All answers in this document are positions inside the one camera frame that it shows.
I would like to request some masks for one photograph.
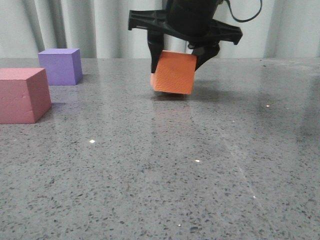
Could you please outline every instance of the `black cable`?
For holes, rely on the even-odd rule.
[[[235,21],[239,22],[239,23],[246,23],[246,22],[249,22],[249,21],[255,19],[255,18],[260,14],[260,12],[261,12],[261,10],[262,10],[262,0],[260,0],[260,9],[259,9],[259,11],[256,13],[256,15],[254,15],[253,17],[250,17],[250,18],[248,18],[248,19],[241,20],[241,19],[238,19],[238,18],[236,18],[236,17],[234,16],[234,14],[233,14],[233,12],[232,12],[230,0],[225,0],[225,1],[226,1],[226,3],[228,4],[228,7],[229,7],[229,10],[230,10],[230,13],[231,13],[232,18],[233,18]]]

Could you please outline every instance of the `orange foam block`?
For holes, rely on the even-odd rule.
[[[34,124],[51,105],[44,68],[0,68],[0,124]]]
[[[191,94],[194,86],[197,57],[195,55],[162,51],[151,85],[155,91]]]

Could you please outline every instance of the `white curtain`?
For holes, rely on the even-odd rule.
[[[159,10],[166,0],[0,0],[0,58],[37,58],[49,48],[80,48],[83,58],[149,58],[147,31],[128,31],[129,10]],[[259,0],[231,0],[240,19],[253,16]],[[263,0],[261,14],[233,21],[226,3],[214,16],[239,26],[235,46],[220,44],[220,58],[320,57],[320,0]],[[190,52],[186,42],[165,37],[165,48]]]

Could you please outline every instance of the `orange cube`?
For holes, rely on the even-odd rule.
[[[197,57],[195,55],[162,51],[151,85],[155,91],[191,94],[194,86]]]

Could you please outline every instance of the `granite countertop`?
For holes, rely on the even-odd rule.
[[[1,240],[320,239],[320,58],[211,59],[190,96],[149,59],[82,69],[0,125]]]

